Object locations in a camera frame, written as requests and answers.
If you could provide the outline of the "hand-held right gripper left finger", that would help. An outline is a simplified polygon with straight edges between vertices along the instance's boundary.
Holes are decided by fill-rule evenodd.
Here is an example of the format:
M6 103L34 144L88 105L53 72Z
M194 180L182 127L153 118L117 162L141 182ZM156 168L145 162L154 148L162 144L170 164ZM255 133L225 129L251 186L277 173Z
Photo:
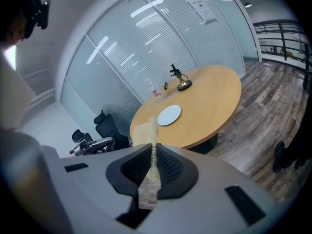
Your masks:
M117 221L131 209L133 198L119 194L106 178L109 164L145 148L147 145L139 145L99 155L60 158L54 148L43 147L50 178L73 233L154 233L151 217L134 229Z

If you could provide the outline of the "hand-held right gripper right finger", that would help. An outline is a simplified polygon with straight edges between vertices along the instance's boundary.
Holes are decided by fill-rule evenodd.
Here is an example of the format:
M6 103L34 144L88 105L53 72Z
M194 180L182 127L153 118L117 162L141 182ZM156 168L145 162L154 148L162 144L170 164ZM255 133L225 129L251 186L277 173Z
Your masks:
M262 186L229 163L207 155L169 146L198 168L195 186L180 199L159 200L140 224L143 234L265 234L288 211L292 200L278 203ZM240 186L265 214L249 225L225 188Z

